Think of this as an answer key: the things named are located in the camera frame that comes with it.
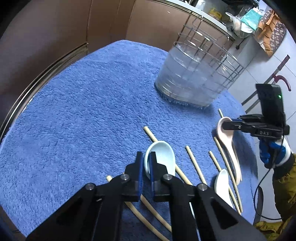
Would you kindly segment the right blue gloved hand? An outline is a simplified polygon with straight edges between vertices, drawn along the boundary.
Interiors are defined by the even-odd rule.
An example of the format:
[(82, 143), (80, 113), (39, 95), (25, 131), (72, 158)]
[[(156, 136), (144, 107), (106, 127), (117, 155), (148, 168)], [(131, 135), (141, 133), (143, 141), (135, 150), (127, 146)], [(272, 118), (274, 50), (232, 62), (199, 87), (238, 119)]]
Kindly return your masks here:
[(265, 168), (280, 167), (285, 164), (292, 154), (291, 148), (284, 136), (281, 139), (259, 141), (259, 156)]

